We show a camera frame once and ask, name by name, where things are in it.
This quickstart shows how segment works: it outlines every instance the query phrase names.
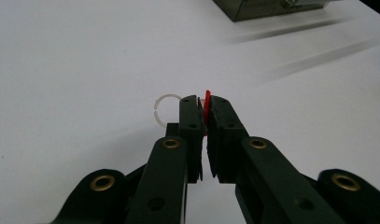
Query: brass ring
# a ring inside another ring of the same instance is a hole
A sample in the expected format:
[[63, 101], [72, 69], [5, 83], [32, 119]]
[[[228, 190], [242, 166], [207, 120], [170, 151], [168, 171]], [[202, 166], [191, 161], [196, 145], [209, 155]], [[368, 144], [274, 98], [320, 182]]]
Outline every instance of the brass ring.
[[115, 183], [115, 178], [112, 175], [98, 175], [93, 179], [90, 188], [94, 191], [104, 191], [111, 188]]
[[258, 149], [263, 149], [263, 148], [266, 148], [266, 146], [267, 146], [266, 142], [264, 142], [260, 139], [250, 139], [249, 144], [252, 147], [258, 148]]
[[361, 186], [358, 181], [348, 175], [334, 174], [331, 177], [332, 182], [342, 189], [358, 191]]
[[180, 142], [173, 139], [173, 138], [170, 138], [170, 139], [164, 140], [162, 142], [162, 146], [166, 147], [166, 148], [176, 148], [176, 147], [180, 146]]

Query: red object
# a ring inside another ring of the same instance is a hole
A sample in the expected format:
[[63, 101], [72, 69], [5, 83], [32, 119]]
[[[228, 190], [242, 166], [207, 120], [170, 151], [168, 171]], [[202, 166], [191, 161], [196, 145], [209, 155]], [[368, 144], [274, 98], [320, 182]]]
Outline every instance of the red object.
[[210, 110], [210, 91], [206, 91], [206, 96], [204, 98], [204, 124], [207, 126], [209, 121], [209, 110]]

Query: tabletop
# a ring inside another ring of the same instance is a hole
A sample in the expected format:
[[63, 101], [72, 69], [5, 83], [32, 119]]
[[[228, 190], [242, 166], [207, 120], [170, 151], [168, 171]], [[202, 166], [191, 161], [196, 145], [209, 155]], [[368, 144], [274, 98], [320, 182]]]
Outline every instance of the tabletop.
[[[0, 224], [49, 223], [85, 175], [143, 165], [155, 101], [206, 90], [301, 173], [380, 190], [380, 15], [360, 1], [232, 22], [212, 0], [1, 0]], [[178, 100], [158, 112], [177, 121]], [[245, 223], [203, 164], [187, 223]]]

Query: white table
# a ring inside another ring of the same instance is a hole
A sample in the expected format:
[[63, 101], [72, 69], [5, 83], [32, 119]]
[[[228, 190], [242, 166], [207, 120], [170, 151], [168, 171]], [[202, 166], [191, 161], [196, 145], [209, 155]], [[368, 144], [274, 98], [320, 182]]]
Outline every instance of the white table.
[[[206, 89], [303, 174], [380, 189], [380, 15], [360, 1], [234, 23], [211, 0], [2, 0], [0, 224], [51, 222], [85, 175], [129, 174], [164, 135], [155, 100]], [[204, 149], [187, 223], [245, 223], [233, 189]]]

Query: white surface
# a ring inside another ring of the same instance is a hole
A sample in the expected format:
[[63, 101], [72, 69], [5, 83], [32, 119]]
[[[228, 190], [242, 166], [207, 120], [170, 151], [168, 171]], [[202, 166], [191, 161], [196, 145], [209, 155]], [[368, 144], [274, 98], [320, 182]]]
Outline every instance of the white surface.
[[[302, 173], [380, 189], [380, 15], [361, 2], [233, 23], [211, 0], [4, 0], [0, 224], [51, 222], [85, 175], [130, 173], [164, 134], [155, 100], [206, 89]], [[205, 154], [204, 172], [187, 223], [245, 223]]]

